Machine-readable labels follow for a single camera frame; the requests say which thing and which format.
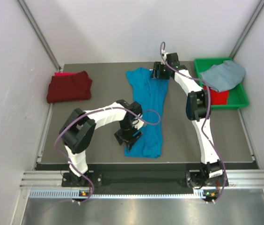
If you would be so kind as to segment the blue t shirt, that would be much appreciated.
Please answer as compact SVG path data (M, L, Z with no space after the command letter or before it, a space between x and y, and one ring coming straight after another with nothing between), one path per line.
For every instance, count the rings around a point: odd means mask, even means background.
M151 70L142 67L126 72L127 80L133 90L133 100L141 105L144 112L143 119L153 123L140 129L142 136L131 150L125 149L126 157L158 158L162 153L162 121L159 119L163 115L169 80L153 79L151 74Z

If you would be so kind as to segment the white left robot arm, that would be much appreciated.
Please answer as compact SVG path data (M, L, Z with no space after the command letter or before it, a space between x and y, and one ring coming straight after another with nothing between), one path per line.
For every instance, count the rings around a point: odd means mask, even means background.
M119 145L124 143L130 151L142 136L142 114L143 110L138 102L129 104L123 99L96 110L73 110L59 132L69 159L69 172L64 173L62 186L83 187L88 182L86 149L96 129L119 122L120 129L114 136Z

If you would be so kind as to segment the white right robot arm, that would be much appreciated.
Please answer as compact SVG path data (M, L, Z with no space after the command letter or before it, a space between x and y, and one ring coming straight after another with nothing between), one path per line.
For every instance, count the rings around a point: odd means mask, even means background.
M193 78L187 67L180 64L177 53L161 50L161 61L154 63L153 79L172 78L187 95L186 116L192 122L201 153L200 187L213 183L222 185L227 183L227 175L223 160L218 154L211 132L211 96L208 88L198 84L199 79Z

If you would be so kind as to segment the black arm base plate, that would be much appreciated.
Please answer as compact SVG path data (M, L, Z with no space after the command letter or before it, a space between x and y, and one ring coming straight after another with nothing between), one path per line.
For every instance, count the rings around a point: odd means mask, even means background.
M208 179L196 171L90 171L80 177L66 172L63 174L62 187L86 187L89 185L88 180L96 188L111 184L177 184L182 188L193 188L223 185L224 178Z

